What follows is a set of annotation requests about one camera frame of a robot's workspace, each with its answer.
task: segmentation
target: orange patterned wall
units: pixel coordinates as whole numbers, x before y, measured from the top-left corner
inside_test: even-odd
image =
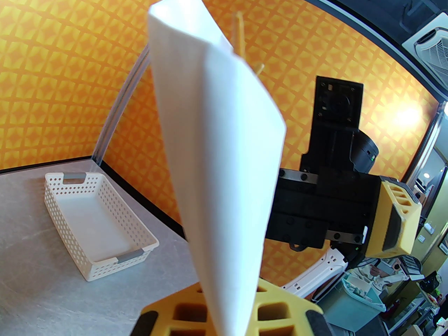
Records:
[[[204,0],[229,38],[232,12],[245,17],[247,59],[266,65],[261,80],[288,131],[282,166],[299,168],[311,128],[316,75],[364,83],[360,127],[379,147],[373,173],[401,178],[437,102],[374,43],[304,0]],[[180,221],[160,134],[151,73],[139,83],[105,161],[159,208]],[[295,253],[266,240],[261,276],[282,285],[312,265],[323,250]]]
[[[0,0],[0,169],[91,155],[158,0]]]

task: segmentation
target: perforated basket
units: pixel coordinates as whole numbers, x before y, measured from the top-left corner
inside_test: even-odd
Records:
[[[141,263],[159,246],[101,173],[47,173],[45,205],[87,281]]]

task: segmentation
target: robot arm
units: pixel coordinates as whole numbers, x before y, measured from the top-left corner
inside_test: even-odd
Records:
[[[388,284],[393,284],[393,283],[397,283],[400,281],[406,281],[406,280],[421,280],[424,279],[425,276],[422,274],[413,274],[410,273],[408,270],[408,267],[406,266],[406,264],[402,266],[400,266],[400,264],[396,264],[396,270],[398,271],[396,274],[393,275],[389,275],[388,277],[377,277],[374,282],[372,282],[372,285],[375,287],[375,289],[380,293],[381,291],[384,290],[384,288],[388,285]]]
[[[323,260],[283,287],[298,296],[337,281],[365,257],[412,250],[421,204],[406,184],[367,174],[378,149],[358,129],[362,96],[361,84],[317,77],[309,151],[300,171],[279,172],[266,238],[294,251],[331,241]]]

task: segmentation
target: basket handle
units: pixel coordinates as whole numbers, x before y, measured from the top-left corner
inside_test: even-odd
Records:
[[[86,173],[84,172],[68,172],[63,173],[64,179],[62,184],[83,184],[85,181]]]
[[[144,251],[142,248],[130,251],[129,253],[125,253],[123,255],[115,256],[118,259],[117,264],[121,264],[130,259],[136,258],[137,256],[143,255]]]

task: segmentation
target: ceiling air conditioner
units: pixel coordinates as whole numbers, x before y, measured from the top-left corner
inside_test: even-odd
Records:
[[[448,88],[448,15],[441,13],[402,46]]]

